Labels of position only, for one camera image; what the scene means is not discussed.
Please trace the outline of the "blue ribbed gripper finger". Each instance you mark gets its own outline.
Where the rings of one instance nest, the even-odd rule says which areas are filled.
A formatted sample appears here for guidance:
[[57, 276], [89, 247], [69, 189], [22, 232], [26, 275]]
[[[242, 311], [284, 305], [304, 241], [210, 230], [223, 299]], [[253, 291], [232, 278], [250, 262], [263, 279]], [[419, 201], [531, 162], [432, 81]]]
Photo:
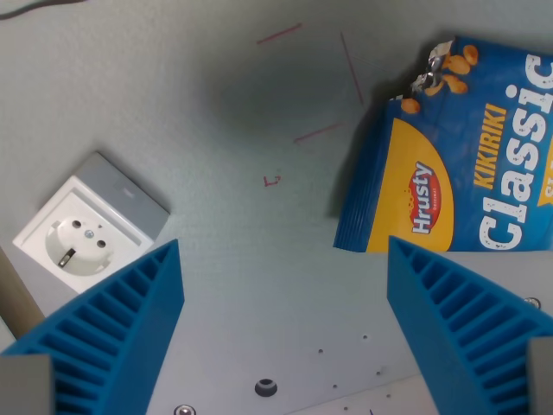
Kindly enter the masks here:
[[488, 278], [389, 239], [387, 300], [440, 414], [528, 414], [528, 343], [552, 318]]
[[57, 414], [144, 414], [183, 304], [172, 240], [78, 295], [3, 355], [50, 358]]

